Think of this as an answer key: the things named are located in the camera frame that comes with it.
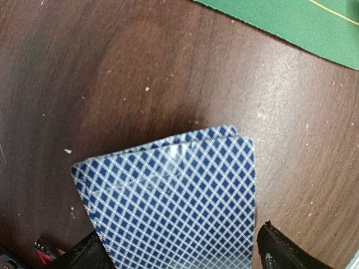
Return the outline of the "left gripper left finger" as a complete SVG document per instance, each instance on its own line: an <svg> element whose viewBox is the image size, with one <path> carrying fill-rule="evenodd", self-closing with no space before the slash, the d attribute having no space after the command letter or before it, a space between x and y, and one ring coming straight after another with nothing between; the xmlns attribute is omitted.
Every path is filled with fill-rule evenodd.
<svg viewBox="0 0 359 269"><path fill-rule="evenodd" d="M112 260L94 231L54 261L54 268L112 268Z"/></svg>

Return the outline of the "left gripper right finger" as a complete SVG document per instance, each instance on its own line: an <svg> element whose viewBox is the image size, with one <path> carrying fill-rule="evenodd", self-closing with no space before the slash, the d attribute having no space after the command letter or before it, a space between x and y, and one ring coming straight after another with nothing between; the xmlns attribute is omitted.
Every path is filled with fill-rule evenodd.
<svg viewBox="0 0 359 269"><path fill-rule="evenodd" d="M270 221L260 228L257 246L263 268L330 268L301 249Z"/></svg>

